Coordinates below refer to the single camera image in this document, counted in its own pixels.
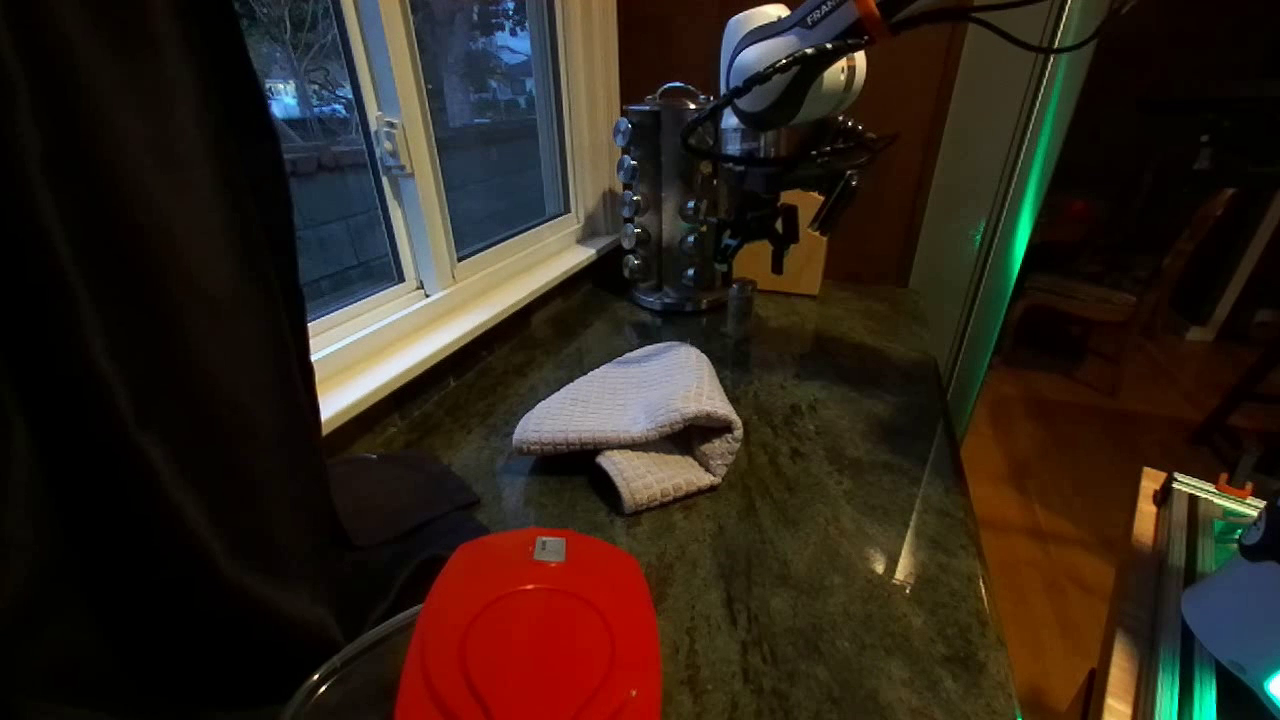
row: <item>granite countertop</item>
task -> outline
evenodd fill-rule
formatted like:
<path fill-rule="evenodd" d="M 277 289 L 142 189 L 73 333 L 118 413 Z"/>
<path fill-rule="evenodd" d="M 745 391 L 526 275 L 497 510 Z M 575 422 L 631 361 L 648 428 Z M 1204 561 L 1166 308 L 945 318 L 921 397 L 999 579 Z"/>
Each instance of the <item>granite countertop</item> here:
<path fill-rule="evenodd" d="M 654 339 L 703 349 L 749 442 L 719 489 L 621 515 L 591 462 L 512 452 L 517 422 Z M 896 289 L 756 298 L 661 322 L 572 279 L 332 442 L 429 447 L 487 527 L 580 527 L 654 583 L 663 717 L 1018 717 L 921 318 Z"/>

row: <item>window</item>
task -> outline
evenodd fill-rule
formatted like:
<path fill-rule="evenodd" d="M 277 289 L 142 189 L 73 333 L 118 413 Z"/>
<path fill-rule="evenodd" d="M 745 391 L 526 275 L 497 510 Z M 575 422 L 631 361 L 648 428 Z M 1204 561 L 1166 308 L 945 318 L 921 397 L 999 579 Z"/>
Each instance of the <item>window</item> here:
<path fill-rule="evenodd" d="M 609 248 L 609 0 L 238 0 L 288 161 L 323 428 Z"/>

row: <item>window frame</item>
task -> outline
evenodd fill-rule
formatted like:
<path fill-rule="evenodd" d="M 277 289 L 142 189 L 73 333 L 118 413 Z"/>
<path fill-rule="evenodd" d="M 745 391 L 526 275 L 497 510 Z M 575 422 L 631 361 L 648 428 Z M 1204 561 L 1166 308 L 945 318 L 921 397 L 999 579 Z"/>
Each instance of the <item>window frame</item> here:
<path fill-rule="evenodd" d="M 311 322 L 323 433 L 497 330 L 614 248 L 614 120 L 621 110 L 617 0 L 557 0 L 557 78 L 568 213 L 457 261 L 409 0 L 341 0 L 356 83 L 395 114 L 413 176 L 380 171 L 403 283 Z"/>

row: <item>window sill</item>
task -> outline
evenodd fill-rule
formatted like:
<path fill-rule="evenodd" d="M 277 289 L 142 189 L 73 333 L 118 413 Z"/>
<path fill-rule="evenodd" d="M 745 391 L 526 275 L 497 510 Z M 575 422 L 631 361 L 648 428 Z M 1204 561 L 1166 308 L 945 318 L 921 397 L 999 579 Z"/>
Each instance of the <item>window sill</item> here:
<path fill-rule="evenodd" d="M 462 283 L 413 300 L 409 308 L 387 311 L 374 330 L 377 337 L 387 337 L 374 353 L 345 357 L 345 349 L 319 349 L 311 361 L 323 436 L 374 407 L 377 401 L 393 397 L 413 375 L 429 374 L 470 339 L 486 337 L 512 311 L 529 308 L 609 248 L 614 237 L 580 241 L 541 261 L 536 269 L 519 269 L 517 275 L 500 275 L 472 289 Z"/>

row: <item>wall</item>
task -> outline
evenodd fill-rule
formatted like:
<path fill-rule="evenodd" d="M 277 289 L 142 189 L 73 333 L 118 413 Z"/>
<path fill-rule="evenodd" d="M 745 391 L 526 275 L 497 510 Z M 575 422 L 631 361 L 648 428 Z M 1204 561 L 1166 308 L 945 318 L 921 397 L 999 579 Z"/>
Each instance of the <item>wall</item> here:
<path fill-rule="evenodd" d="M 749 0 L 621 0 L 621 92 L 643 101 L 663 80 L 717 92 L 719 28 Z M 921 28 L 876 46 L 856 120 L 896 131 L 828 245 L 828 275 L 910 283 L 933 155 L 960 58 L 960 28 Z"/>

